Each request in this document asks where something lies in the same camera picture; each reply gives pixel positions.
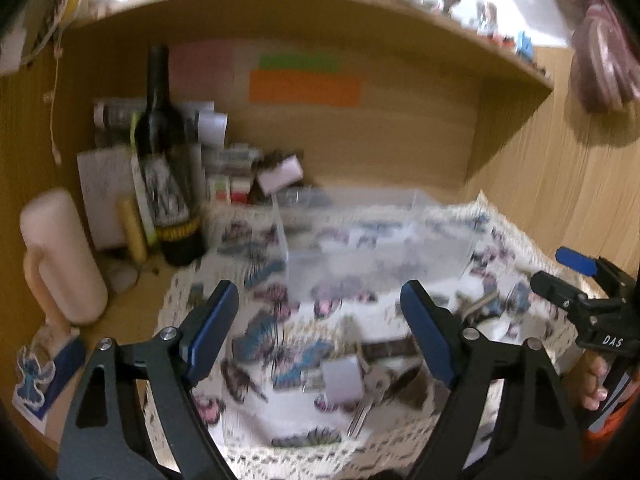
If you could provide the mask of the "person's right hand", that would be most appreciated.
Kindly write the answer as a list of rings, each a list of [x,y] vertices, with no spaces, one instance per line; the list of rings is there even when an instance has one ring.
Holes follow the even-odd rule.
[[[597,411],[608,398],[604,380],[610,371],[610,364],[600,354],[586,351],[582,356],[584,374],[580,380],[579,400],[582,407],[590,412]]]

